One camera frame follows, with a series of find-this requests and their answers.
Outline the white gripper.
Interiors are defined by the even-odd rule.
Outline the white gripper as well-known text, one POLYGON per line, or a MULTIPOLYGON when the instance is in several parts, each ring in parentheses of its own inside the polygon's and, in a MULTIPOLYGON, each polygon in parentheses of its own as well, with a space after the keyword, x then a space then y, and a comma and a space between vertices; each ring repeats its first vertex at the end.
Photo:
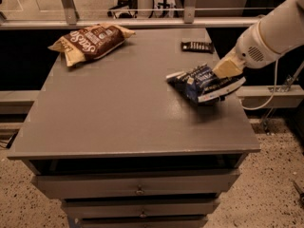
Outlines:
POLYGON ((233 47, 213 68, 220 79, 238 76, 244 66, 248 68, 263 68, 278 59, 274 51, 262 35, 261 22, 247 28, 237 39, 233 47))

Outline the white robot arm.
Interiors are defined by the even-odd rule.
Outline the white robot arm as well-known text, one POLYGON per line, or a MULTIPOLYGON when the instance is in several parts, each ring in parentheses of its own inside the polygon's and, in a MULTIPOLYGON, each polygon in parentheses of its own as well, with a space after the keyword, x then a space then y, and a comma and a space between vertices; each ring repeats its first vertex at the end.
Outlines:
POLYGON ((219 78, 237 76, 246 67, 266 67, 303 45, 304 0, 286 0, 247 28, 213 72, 219 78))

